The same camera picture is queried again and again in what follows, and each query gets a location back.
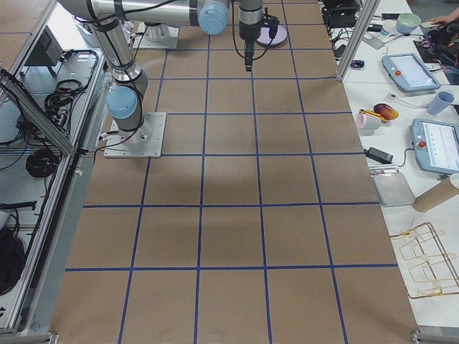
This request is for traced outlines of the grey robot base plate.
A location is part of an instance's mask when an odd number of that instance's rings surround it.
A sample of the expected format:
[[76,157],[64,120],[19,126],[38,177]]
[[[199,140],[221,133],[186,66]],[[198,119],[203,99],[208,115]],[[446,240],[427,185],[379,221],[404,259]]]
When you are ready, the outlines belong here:
[[107,140],[105,158],[160,158],[166,127],[166,113],[146,113],[143,125],[131,137],[130,133],[119,131],[114,120],[111,130],[118,131]]

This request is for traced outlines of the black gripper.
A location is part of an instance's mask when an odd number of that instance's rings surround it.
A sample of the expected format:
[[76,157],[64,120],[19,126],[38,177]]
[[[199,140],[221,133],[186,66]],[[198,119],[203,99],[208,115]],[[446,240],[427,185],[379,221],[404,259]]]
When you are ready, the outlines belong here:
[[244,49],[244,59],[245,59],[245,70],[246,72],[251,72],[251,66],[254,57],[254,42],[246,41]]

